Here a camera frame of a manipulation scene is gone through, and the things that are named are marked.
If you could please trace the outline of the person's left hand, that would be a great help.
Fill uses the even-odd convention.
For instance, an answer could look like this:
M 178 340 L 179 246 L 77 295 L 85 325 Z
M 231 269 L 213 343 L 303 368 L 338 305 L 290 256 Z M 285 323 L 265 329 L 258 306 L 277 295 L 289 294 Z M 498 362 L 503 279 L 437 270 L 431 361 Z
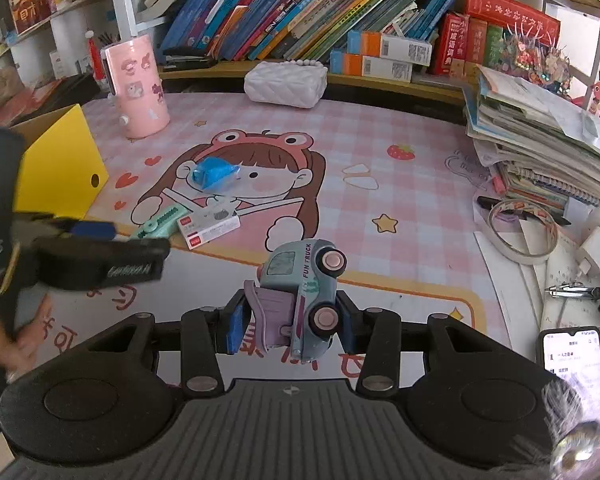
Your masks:
M 45 295 L 32 321 L 23 326 L 15 340 L 6 334 L 0 321 L 0 366 L 9 373 L 23 374 L 33 367 L 38 347 L 44 340 L 44 320 L 52 307 L 52 298 Z

